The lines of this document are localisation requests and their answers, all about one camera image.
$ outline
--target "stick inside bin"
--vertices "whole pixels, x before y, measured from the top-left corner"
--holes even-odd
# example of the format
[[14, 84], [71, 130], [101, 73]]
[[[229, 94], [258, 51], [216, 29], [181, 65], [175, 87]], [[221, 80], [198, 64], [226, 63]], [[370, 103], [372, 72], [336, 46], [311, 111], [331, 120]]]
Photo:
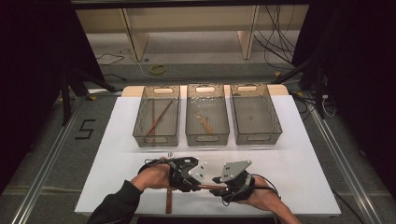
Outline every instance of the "stick inside bin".
[[155, 120], [155, 122], [151, 125], [151, 127], [148, 129], [148, 132], [146, 133], [146, 135], [149, 135], [155, 128], [155, 126], [157, 125], [158, 121], [160, 121], [160, 119], [163, 117], [163, 114], [165, 114], [166, 110], [168, 110], [169, 106], [172, 104], [173, 100], [171, 100], [169, 102], [169, 104], [166, 106], [166, 108], [163, 110], [163, 112], [161, 113], [161, 115]]

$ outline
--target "desk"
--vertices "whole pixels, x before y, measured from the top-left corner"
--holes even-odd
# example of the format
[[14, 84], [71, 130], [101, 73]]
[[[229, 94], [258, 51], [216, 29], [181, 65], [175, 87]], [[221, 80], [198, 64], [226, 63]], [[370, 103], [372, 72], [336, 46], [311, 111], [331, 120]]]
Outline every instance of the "desk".
[[[76, 212], [89, 215], [109, 193], [120, 189], [124, 179], [131, 179], [145, 159], [167, 156], [193, 156], [207, 161], [205, 180], [221, 173], [226, 161], [251, 160], [247, 171], [269, 178], [282, 200], [297, 215], [337, 216], [341, 212], [318, 163], [300, 115], [291, 96], [281, 85], [270, 86], [283, 133], [274, 146], [237, 146], [230, 122], [230, 137], [226, 147], [188, 147], [184, 134], [186, 87], [181, 87], [179, 145], [172, 148], [140, 148], [132, 136], [143, 87], [128, 87], [116, 102], [91, 172], [76, 207]], [[230, 104], [227, 99], [229, 120]], [[226, 207], [220, 198], [207, 190], [173, 194], [173, 213], [165, 214], [165, 189], [147, 189], [141, 197], [137, 216], [151, 217], [262, 217], [271, 216], [248, 205], [232, 203]]]

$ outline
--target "person's arm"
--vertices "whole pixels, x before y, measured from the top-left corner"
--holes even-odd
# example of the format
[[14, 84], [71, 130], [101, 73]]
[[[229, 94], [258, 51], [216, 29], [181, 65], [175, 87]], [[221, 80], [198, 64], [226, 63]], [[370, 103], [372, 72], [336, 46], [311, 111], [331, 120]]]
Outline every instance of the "person's arm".
[[[269, 187], [263, 178], [254, 176], [254, 179], [256, 186]], [[263, 211], [270, 211], [277, 215], [282, 224], [301, 223], [277, 195], [268, 189], [255, 189], [247, 200], [239, 201], [239, 203], [249, 204]]]
[[87, 224], [130, 223], [139, 205], [140, 194], [147, 188], [170, 188], [169, 165], [150, 166], [131, 181], [125, 180], [117, 193], [105, 197], [93, 211]]

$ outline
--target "gray carpet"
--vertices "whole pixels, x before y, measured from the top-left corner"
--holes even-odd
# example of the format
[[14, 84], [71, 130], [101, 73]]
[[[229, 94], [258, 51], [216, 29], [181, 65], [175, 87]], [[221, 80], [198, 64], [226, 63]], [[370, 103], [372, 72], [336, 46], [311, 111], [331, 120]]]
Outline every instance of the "gray carpet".
[[[144, 72], [149, 74], [149, 64], [142, 64]], [[164, 85], [187, 84], [188, 80], [207, 82], [271, 82], [275, 79], [277, 69], [263, 64], [167, 64], [166, 72], [160, 76], [161, 80], [146, 78], [141, 75], [137, 65], [111, 65], [101, 67], [104, 74], [116, 74], [127, 78], [123, 81], [118, 77], [106, 76], [106, 82], [124, 88], [130, 85]], [[91, 83], [86, 83], [89, 89], [98, 89]], [[286, 86], [291, 90], [298, 90], [298, 82], [289, 80]], [[87, 100], [78, 112], [78, 116], [64, 147], [56, 161], [49, 178], [43, 188], [37, 203], [29, 216], [28, 223], [84, 223], [87, 218], [74, 213], [80, 191], [96, 155], [102, 136], [110, 118], [111, 111], [117, 100], [114, 95], [98, 95], [94, 101]], [[300, 111], [304, 105], [296, 101]], [[62, 103], [57, 101], [48, 117], [42, 132], [35, 141], [34, 150], [26, 155], [19, 170], [8, 185], [8, 189], [0, 197], [0, 223], [10, 223], [16, 208], [21, 203], [23, 194], [27, 191], [41, 164], [55, 141], [61, 129]], [[309, 111], [301, 115], [305, 128], [317, 153], [330, 186], [336, 190], [361, 216], [348, 186], [342, 177], [332, 154], [330, 153], [323, 137], [318, 131]], [[85, 127], [92, 128], [90, 139], [76, 140], [76, 137], [87, 136], [79, 128], [84, 119], [95, 119], [87, 122]], [[386, 188], [379, 180], [370, 163], [359, 153], [359, 145], [344, 123], [342, 115], [336, 114], [334, 118], [326, 118], [338, 143], [346, 153], [353, 165], [361, 183], [368, 191], [380, 216], [385, 223], [396, 223], [396, 202], [388, 194]], [[337, 199], [343, 214], [339, 217], [299, 217], [303, 223], [359, 223], [350, 210]]]

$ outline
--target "aluminum rail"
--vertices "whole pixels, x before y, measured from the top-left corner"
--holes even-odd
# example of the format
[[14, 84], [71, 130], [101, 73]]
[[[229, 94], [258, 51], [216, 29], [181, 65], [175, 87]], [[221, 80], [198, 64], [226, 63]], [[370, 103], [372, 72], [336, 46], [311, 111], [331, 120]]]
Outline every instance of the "aluminum rail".
[[69, 121], [62, 127], [61, 131], [59, 132], [54, 144], [49, 151], [49, 155], [47, 156], [46, 160], [41, 166], [40, 171], [37, 174], [37, 177], [35, 178], [35, 181], [29, 188], [29, 191], [26, 193], [14, 218], [12, 219], [12, 224], [26, 223], [28, 217], [33, 210], [33, 207], [35, 206], [35, 202], [37, 201], [38, 196], [40, 195], [40, 192], [44, 187], [44, 184], [46, 183], [50, 172], [52, 171], [52, 167], [55, 164], [56, 159], [58, 158], [58, 155], [62, 150], [62, 147], [64, 146], [67, 135], [70, 133], [70, 130], [73, 127], [73, 124], [76, 120], [76, 114], [83, 105], [84, 101], [85, 97], [78, 97], [75, 101], [72, 115]]
[[[310, 92], [305, 92], [305, 95], [309, 98], [312, 98]], [[309, 105], [309, 107], [310, 110], [314, 110], [312, 105]], [[323, 138], [326, 141], [327, 146], [330, 149], [330, 152], [332, 153], [332, 156], [334, 157], [335, 162], [337, 163], [338, 168], [340, 169], [341, 174], [346, 181], [346, 184], [352, 192], [352, 195], [364, 216], [364, 219], [370, 224], [383, 223], [381, 217], [375, 211], [375, 207], [370, 199], [370, 196], [367, 194], [366, 190], [349, 164], [347, 157], [344, 155], [343, 150], [340, 148], [334, 136], [332, 135], [332, 131], [327, 125], [326, 120], [322, 119], [316, 110], [314, 110], [312, 114], [321, 134], [323, 135]]]

